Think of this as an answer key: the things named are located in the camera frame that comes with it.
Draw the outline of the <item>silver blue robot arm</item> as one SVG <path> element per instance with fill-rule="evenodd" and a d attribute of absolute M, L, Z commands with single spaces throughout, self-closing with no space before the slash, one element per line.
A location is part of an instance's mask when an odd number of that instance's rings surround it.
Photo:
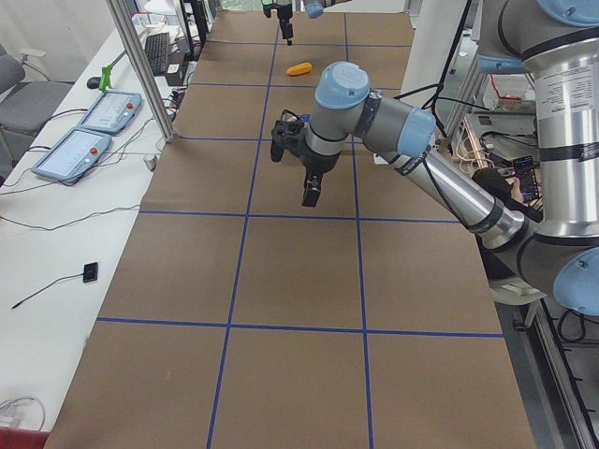
<path fill-rule="evenodd" d="M 293 25 L 291 23 L 291 19 L 293 18 L 294 14 L 292 3 L 292 0 L 261 2 L 263 14 L 267 18 L 271 17 L 273 11 L 276 12 L 282 38 L 288 46 L 293 44 L 294 37 Z M 346 0 L 305 0 L 301 3 L 304 7 L 304 12 L 308 15 L 308 17 L 310 19 L 317 19 L 324 14 L 324 10 L 326 8 L 333 7 L 337 4 L 346 3 Z"/>
<path fill-rule="evenodd" d="M 523 281 L 564 307 L 598 312 L 598 5 L 594 1 L 487 1 L 479 68 L 534 78 L 543 218 L 534 222 L 462 176 L 431 150 L 434 117 L 383 96 L 358 65 L 327 66 L 308 121 L 281 119 L 270 156 L 305 167 L 317 203 L 348 137 L 360 138 L 450 211 Z"/>

